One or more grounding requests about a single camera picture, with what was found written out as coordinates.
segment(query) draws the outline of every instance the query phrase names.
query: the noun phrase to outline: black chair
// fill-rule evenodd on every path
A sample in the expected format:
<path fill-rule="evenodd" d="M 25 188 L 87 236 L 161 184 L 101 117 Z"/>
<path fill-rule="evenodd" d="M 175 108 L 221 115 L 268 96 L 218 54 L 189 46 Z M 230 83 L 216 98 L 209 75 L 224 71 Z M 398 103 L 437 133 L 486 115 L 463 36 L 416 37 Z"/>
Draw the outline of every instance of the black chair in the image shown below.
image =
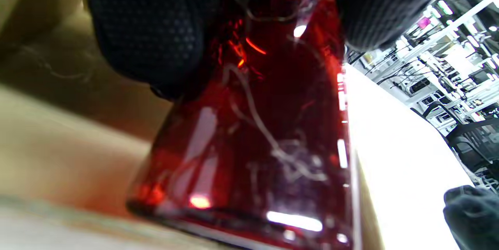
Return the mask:
<path fill-rule="evenodd" d="M 428 121 L 428 115 L 436 108 L 442 108 L 457 126 L 447 136 L 443 136 L 449 147 L 455 149 L 463 164 L 472 172 L 487 168 L 494 179 L 499 181 L 499 119 L 464 124 L 453 111 L 435 102 L 423 113 L 412 110 Z"/>

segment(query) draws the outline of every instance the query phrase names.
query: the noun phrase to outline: cable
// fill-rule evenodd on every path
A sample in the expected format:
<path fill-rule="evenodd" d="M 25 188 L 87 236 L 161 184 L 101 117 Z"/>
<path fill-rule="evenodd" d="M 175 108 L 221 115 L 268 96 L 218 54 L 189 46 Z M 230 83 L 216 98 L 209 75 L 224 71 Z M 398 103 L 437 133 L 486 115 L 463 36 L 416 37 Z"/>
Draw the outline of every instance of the cable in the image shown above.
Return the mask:
<path fill-rule="evenodd" d="M 459 41 L 458 40 L 453 40 L 453 41 L 449 41 L 449 42 L 441 42 L 441 43 L 437 43 L 435 45 L 433 45 L 432 47 L 435 47 L 435 46 L 438 46 L 438 45 L 441 45 L 441 44 L 449 44 L 449 43 L 458 43 Z M 369 74 L 369 72 L 371 72 L 375 67 L 379 66 L 381 63 L 383 63 L 387 58 L 389 58 L 390 56 L 392 56 L 394 53 L 400 51 L 400 50 L 404 50 L 406 49 L 407 47 L 410 47 L 411 45 L 408 45 L 406 47 L 403 47 L 401 49 L 395 49 L 394 51 L 390 52 L 390 54 L 388 54 L 383 60 L 381 60 L 379 63 L 377 63 L 376 65 L 374 65 L 369 71 L 367 71 L 364 75 L 367 75 Z"/>
<path fill-rule="evenodd" d="M 413 74 L 398 74 L 396 76 L 392 76 L 392 78 L 405 77 L 409 81 L 417 82 L 417 81 L 410 80 L 409 78 L 411 78 L 411 77 L 418 77 L 418 76 L 422 76 L 423 74 L 431 74 L 431 73 L 434 73 L 436 76 L 438 75 L 438 73 L 435 73 L 435 71 L 429 71 L 429 72 L 420 73 L 420 74 L 415 74 L 415 73 L 413 73 Z"/>
<path fill-rule="evenodd" d="M 442 43 L 439 43 L 439 44 L 448 44 L 448 43 L 453 43 L 453 42 L 456 42 L 456 41 L 457 41 L 457 40 L 453 40 L 453 41 L 449 41 L 449 42 L 442 42 Z M 377 85 L 381 85 L 381 83 L 384 83 L 384 82 L 385 82 L 385 81 L 387 81 L 388 79 L 392 79 L 392 78 L 394 78 L 394 77 L 396 77 L 396 76 L 404 76 L 404 75 L 398 75 L 398 74 L 399 74 L 399 72 L 400 72 L 401 70 L 403 70 L 405 67 L 407 67 L 408 65 L 410 65 L 410 63 L 412 63 L 412 62 L 409 62 L 409 63 L 407 63 L 407 64 L 403 65 L 403 66 L 402 66 L 402 67 L 400 67 L 398 70 L 395 70 L 394 72 L 392 72 L 392 73 L 391 73 L 391 74 L 389 74 L 388 76 L 384 77 L 384 78 L 383 78 L 380 82 L 378 82 L 378 83 L 377 83 Z"/>
<path fill-rule="evenodd" d="M 354 60 L 352 60 L 352 61 L 350 60 L 350 58 L 348 58 L 348 63 L 349 63 L 350 65 L 352 65 L 352 66 L 353 66 L 353 64 L 357 63 L 357 62 L 358 62 L 358 60 L 359 60 L 362 56 L 364 56 L 364 54 L 366 54 L 366 53 L 365 53 L 365 52 L 361 52 L 361 53 L 359 53 L 359 54 L 358 54 L 358 56 L 357 56 Z"/>
<path fill-rule="evenodd" d="M 422 76 L 423 74 L 415 74 L 416 72 L 419 72 L 420 70 L 418 71 L 415 71 L 413 72 L 412 74 L 408 75 L 408 76 L 405 76 L 406 78 L 403 79 L 400 83 L 403 83 L 404 81 L 410 81 L 410 82 L 417 82 L 417 81 L 414 81 L 412 79 L 409 79 L 411 76 L 414 76 L 414 77 L 418 77 L 418 76 Z"/>
<path fill-rule="evenodd" d="M 396 85 L 394 85 L 394 86 L 390 87 L 390 89 L 391 89 L 391 88 L 394 88 L 394 87 L 395 87 L 395 86 L 397 86 L 397 85 L 400 85 L 401 83 L 403 83 L 403 82 L 404 82 L 404 81 L 406 81 L 406 80 L 408 80 L 408 81 L 410 81 L 410 82 L 417 83 L 417 82 L 419 82 L 419 81 L 410 80 L 410 79 L 408 79 L 408 78 L 409 78 L 410 76 L 422 76 L 423 74 L 429 74 L 429 73 L 434 73 L 434 71 L 429 71 L 429 72 L 422 73 L 422 74 L 410 74 L 410 75 L 406 76 L 406 78 L 405 78 L 404 80 L 402 80 L 400 83 L 395 83 Z"/>
<path fill-rule="evenodd" d="M 429 71 L 429 72 L 426 72 L 426 73 L 422 73 L 422 74 L 429 74 L 429 73 L 435 73 L 434 71 Z M 389 80 L 389 79 L 392 79 L 394 77 L 397 77 L 397 76 L 405 76 L 404 74 L 394 74 L 392 76 L 387 76 L 385 77 L 384 79 L 382 79 L 380 82 L 376 83 L 377 85 L 381 85 L 381 83 L 384 83 L 385 81 Z"/>

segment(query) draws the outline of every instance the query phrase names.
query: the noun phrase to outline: ceiling light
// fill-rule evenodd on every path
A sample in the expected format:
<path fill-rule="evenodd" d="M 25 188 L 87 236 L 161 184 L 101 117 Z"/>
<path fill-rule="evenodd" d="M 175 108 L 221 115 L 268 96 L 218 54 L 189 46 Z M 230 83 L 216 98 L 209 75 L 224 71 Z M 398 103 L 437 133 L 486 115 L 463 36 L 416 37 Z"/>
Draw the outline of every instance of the ceiling light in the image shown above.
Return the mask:
<path fill-rule="evenodd" d="M 473 24 L 466 24 L 466 28 L 468 29 L 468 31 L 470 31 L 472 34 L 477 34 L 478 31 L 476 30 L 476 28 L 474 27 Z"/>
<path fill-rule="evenodd" d="M 469 35 L 469 36 L 467 37 L 467 39 L 469 40 L 469 42 L 470 42 L 471 44 L 473 44 L 473 46 L 475 46 L 475 47 L 480 47 L 480 44 L 478 44 L 478 42 L 476 42 L 476 40 L 474 39 L 474 37 L 472 37 L 472 36 L 470 36 L 470 35 Z"/>
<path fill-rule="evenodd" d="M 492 62 L 491 60 L 489 60 L 489 61 L 487 62 L 487 64 L 488 64 L 490 67 L 492 67 L 493 69 L 497 69 L 497 67 L 495 66 L 494 62 Z"/>
<path fill-rule="evenodd" d="M 496 64 L 499 64 L 499 55 L 498 54 L 492 55 L 492 60 L 494 60 L 494 62 L 496 62 Z"/>
<path fill-rule="evenodd" d="M 437 18 L 442 17 L 442 15 L 440 15 L 440 13 L 438 13 L 438 10 L 436 10 L 435 7 L 431 7 L 430 11 L 432 12 L 433 16 L 435 16 Z"/>
<path fill-rule="evenodd" d="M 447 3 L 443 0 L 438 1 L 438 5 L 442 10 L 444 11 L 445 14 L 447 15 L 452 15 L 454 12 L 452 12 L 451 8 L 447 5 Z"/>

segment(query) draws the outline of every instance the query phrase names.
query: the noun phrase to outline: red liquid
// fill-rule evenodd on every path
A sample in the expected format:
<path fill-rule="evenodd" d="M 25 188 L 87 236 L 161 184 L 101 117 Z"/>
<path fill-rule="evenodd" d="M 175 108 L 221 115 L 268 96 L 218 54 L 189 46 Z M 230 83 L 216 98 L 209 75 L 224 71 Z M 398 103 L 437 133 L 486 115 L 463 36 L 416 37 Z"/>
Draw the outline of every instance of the red liquid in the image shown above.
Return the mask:
<path fill-rule="evenodd" d="M 246 248 L 357 249 L 335 1 L 243 2 L 224 2 L 128 207 Z"/>

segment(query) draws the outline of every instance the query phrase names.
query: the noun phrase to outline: black mesh glove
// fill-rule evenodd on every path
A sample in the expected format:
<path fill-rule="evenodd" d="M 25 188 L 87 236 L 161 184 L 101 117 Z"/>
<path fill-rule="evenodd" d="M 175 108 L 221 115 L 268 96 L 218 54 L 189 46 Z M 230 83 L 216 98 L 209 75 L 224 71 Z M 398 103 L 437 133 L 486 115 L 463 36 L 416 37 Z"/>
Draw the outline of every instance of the black mesh glove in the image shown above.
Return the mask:
<path fill-rule="evenodd" d="M 391 44 L 430 0 L 338 0 L 347 42 Z M 95 33 L 114 69 L 176 99 L 203 53 L 203 31 L 219 0 L 88 0 Z"/>
<path fill-rule="evenodd" d="M 348 44 L 358 51 L 388 48 L 431 0 L 337 0 Z"/>
<path fill-rule="evenodd" d="M 218 0 L 88 0 L 102 54 L 167 99 L 182 92 L 203 52 Z"/>
<path fill-rule="evenodd" d="M 499 195 L 461 186 L 444 195 L 444 216 L 463 250 L 499 249 Z"/>

